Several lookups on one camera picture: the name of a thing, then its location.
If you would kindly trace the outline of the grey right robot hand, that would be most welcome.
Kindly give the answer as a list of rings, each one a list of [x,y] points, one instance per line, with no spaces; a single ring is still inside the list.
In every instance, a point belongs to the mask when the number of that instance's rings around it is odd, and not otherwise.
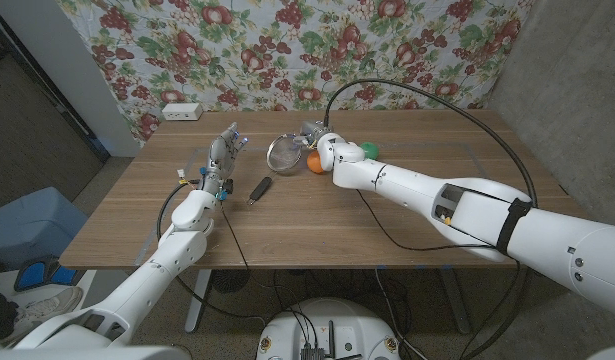
[[[290,135],[289,144],[298,148],[315,148],[320,138],[331,132],[322,121],[303,121],[300,130]]]

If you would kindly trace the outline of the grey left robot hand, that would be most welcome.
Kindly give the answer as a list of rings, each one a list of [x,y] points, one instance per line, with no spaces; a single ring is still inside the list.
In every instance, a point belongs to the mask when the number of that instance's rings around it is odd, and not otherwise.
[[[241,137],[238,124],[231,123],[226,130],[211,143],[206,163],[206,174],[201,189],[212,195],[219,192],[224,180],[227,180],[235,167],[239,151],[248,143],[247,137]]]

